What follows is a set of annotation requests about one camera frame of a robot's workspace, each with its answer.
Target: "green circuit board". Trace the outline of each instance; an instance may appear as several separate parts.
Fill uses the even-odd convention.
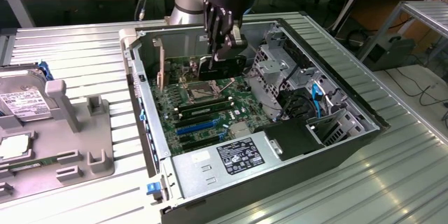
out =
[[[255,127],[270,123],[251,92],[245,89],[246,83],[242,77],[215,81],[198,81],[194,78],[194,75],[190,73],[185,74],[181,68],[182,67],[175,63],[170,65],[170,72],[166,73],[170,76],[170,84],[167,84],[162,90],[157,88],[155,80],[151,80],[149,83],[163,135],[173,155],[182,154],[190,150],[210,145],[197,146],[187,150],[183,146],[186,143],[207,139],[209,137],[219,135],[219,142],[234,139],[234,135],[230,131],[230,126],[234,123],[245,122],[250,133]],[[214,102],[218,101],[217,99],[225,99],[225,102],[215,102],[215,104],[206,107],[221,109],[221,111],[214,113],[206,112],[206,116],[215,121],[215,126],[187,134],[177,135],[175,131],[178,129],[194,126],[203,122],[183,127],[175,127],[179,118],[174,108],[181,108],[191,104],[201,104],[206,101]],[[191,119],[194,118],[194,113],[203,113],[203,111],[197,109],[187,114]],[[179,138],[185,136],[190,139],[186,142],[179,140]]]

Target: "aluminum table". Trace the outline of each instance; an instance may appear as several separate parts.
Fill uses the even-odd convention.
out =
[[[446,138],[378,82],[337,41],[297,13],[281,17],[351,85],[390,129],[342,165],[211,221],[222,223],[445,223]],[[110,102],[115,172],[111,176],[0,205],[7,223],[157,223],[145,195],[151,182],[131,114],[118,47],[122,28],[162,21],[19,29],[10,63],[47,62],[73,103],[90,94]]]
[[[427,64],[427,61],[439,53],[445,46],[448,46],[448,3],[443,1],[403,1],[398,3],[373,38],[358,52],[357,57],[359,61],[365,60],[377,40],[386,33],[394,20],[399,17],[401,12],[407,13],[413,20],[399,28],[399,34],[403,33],[410,23],[418,20],[445,38],[443,43],[430,52],[425,64]]]

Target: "blue latch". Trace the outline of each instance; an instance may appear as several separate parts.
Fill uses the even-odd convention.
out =
[[[39,60],[39,62],[37,63],[37,66],[39,66],[43,69],[46,80],[51,81],[53,80],[53,75],[49,72],[49,67],[47,67],[46,62]]]
[[[145,111],[141,109],[141,111],[139,111],[139,121],[145,121],[145,120],[146,120]]]
[[[318,101],[322,99],[323,93],[319,90],[317,84],[313,84],[313,89],[311,89],[311,97],[315,105],[315,110],[317,110],[317,118],[319,118],[319,106],[318,106]]]
[[[146,185],[146,189],[147,189],[147,191],[146,191],[146,195],[158,193],[159,190],[161,190],[159,182],[147,184],[147,185]]]

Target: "motherboard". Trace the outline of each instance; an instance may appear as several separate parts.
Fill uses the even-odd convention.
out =
[[[242,76],[198,81],[195,59],[165,61],[165,83],[150,81],[171,155],[253,133],[270,123]]]

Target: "hard drive label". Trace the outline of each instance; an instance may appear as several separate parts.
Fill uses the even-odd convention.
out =
[[[251,138],[222,145],[217,147],[215,150],[222,160],[226,173],[230,175],[263,164],[263,159]]]
[[[38,90],[0,94],[0,98],[18,118],[49,113],[46,102]]]

